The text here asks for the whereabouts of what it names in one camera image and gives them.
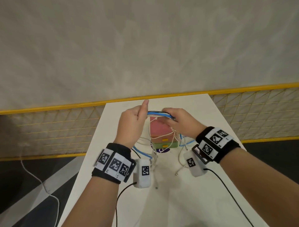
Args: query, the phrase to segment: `white wall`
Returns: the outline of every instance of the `white wall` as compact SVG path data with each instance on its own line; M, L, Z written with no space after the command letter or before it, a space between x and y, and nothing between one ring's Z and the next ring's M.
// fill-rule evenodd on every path
M3 0L0 109L299 81L299 2Z

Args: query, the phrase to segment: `left hand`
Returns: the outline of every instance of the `left hand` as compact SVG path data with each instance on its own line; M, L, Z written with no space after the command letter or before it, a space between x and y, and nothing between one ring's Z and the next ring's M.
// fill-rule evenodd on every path
M149 100L143 101L141 106L135 106L122 112L114 143L132 148L140 138L145 120L147 119Z

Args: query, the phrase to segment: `hand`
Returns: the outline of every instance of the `hand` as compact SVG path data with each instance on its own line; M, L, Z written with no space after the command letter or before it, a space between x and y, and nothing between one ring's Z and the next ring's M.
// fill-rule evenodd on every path
M177 132L184 136L195 139L206 126L196 120L184 109L179 108L164 108L162 111L170 113L176 118L176 121L167 117L158 117L158 120L169 125Z
M140 138L144 122L147 119L149 100L144 100L141 106L135 106L122 112L114 143L132 148Z

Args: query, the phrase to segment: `stacked boxes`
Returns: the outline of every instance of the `stacked boxes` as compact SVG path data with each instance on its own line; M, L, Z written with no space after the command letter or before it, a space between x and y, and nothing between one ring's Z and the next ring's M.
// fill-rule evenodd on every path
M155 120L152 121L150 124L150 136L152 137L152 143L154 144L156 149L165 149L165 148L176 148L179 145L179 142L176 140L176 138L179 137L179 134L176 133L175 137L173 138L173 133L171 133L171 128L163 124L162 122Z

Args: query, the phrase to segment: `white table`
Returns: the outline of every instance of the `white table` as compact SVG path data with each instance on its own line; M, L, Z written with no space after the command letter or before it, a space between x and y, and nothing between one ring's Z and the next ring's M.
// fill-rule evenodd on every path
M114 140L121 113L141 103L142 100L106 104L61 216L59 227L90 180L92 165L100 150ZM205 125L222 128L241 144L208 94L159 98L149 101L149 110L161 110L164 107L183 108ZM148 124L147 120L143 131L143 136L147 138L149 138ZM136 146L142 151L151 153L150 147L139 144ZM208 172L204 176L194 178L189 169L184 168L178 176L175 176L175 172L181 167L178 162L179 151L180 148L176 148L165 154L159 154L155 170L158 189L155 189L152 183L152 186L146 189L131 186L122 194L118 201L118 226L250 226L213 173ZM255 227L267 226L236 189L220 165L213 162L209 163L207 167L221 177ZM120 184L119 191L130 183L132 183L132 176L127 183Z

